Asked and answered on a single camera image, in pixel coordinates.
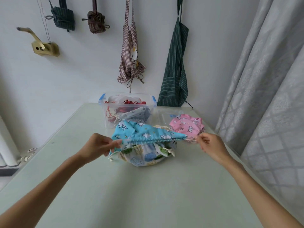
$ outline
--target left hand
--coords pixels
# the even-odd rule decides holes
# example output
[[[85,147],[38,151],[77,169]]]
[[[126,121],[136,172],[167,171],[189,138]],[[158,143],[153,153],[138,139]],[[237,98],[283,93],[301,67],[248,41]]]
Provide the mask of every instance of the left hand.
[[[111,138],[94,133],[86,144],[76,153],[84,164],[94,161],[101,155],[108,156],[111,149],[119,148],[122,140],[113,141]]]

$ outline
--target brown checkered fabric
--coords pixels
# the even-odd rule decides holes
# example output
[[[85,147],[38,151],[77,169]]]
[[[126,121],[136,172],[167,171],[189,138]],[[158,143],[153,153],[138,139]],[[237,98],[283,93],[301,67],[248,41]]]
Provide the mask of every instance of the brown checkered fabric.
[[[133,78],[139,79],[142,83],[142,78],[139,76],[145,72],[145,66],[142,65],[138,61],[137,57],[137,33],[136,26],[134,21],[134,7],[132,0],[132,24],[129,29],[128,19],[129,19],[129,5],[130,0],[127,0],[126,4],[126,15],[125,15],[125,25],[124,25],[124,33],[123,33],[123,49],[121,51],[121,62],[119,66],[119,73],[117,80],[120,83],[125,83],[130,80],[130,92],[131,92],[131,84]]]

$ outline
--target green striped fabric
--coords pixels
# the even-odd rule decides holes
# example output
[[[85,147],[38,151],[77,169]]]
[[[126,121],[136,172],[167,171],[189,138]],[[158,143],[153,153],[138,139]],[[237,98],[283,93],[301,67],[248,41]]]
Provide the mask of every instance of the green striped fabric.
[[[177,0],[178,15],[180,7],[182,10],[182,2],[183,0]],[[189,29],[183,25],[177,17],[167,58],[164,79],[158,97],[158,106],[181,107],[188,97],[187,78],[183,63],[188,32]]]

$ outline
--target patterned curtain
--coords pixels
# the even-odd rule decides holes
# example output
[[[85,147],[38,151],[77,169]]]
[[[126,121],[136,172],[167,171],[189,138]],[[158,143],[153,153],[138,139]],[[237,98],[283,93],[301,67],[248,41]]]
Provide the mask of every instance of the patterned curtain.
[[[304,220],[304,0],[261,0],[216,131]]]

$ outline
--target hand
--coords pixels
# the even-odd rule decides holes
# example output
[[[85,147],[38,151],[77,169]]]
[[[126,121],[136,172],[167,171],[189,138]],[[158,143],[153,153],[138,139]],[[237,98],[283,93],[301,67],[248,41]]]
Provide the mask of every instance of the hand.
[[[233,157],[228,153],[223,140],[216,134],[201,133],[195,137],[204,150],[214,161],[226,167],[230,163],[235,162]]]
[[[101,155],[108,156],[111,149],[119,148],[122,140],[113,141],[111,138],[94,133],[87,143],[76,153],[84,164],[94,161]]]

